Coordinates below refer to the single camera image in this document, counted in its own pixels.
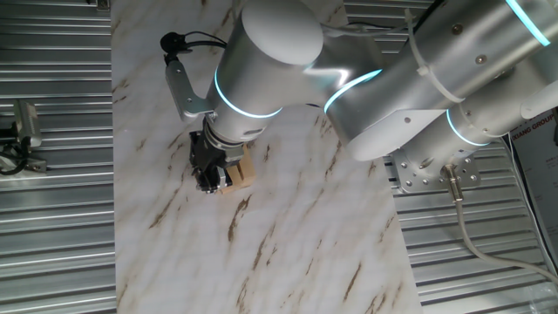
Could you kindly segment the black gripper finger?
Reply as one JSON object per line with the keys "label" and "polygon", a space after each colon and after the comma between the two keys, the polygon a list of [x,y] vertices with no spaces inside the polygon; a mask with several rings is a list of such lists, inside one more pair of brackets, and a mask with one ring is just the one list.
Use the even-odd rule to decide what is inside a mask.
{"label": "black gripper finger", "polygon": [[209,170],[209,192],[211,194],[222,191],[232,185],[232,179],[223,167],[212,167]]}
{"label": "black gripper finger", "polygon": [[193,177],[196,180],[197,190],[201,192],[210,192],[212,190],[211,180],[209,180],[205,172],[198,167],[193,170]]}

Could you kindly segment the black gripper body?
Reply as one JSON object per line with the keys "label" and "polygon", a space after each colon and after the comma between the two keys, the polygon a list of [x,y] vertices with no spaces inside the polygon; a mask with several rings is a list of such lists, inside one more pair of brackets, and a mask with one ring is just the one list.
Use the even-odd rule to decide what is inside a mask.
{"label": "black gripper body", "polygon": [[226,142],[210,130],[193,131],[189,137],[190,163],[202,171],[235,166],[244,156],[242,143]]}

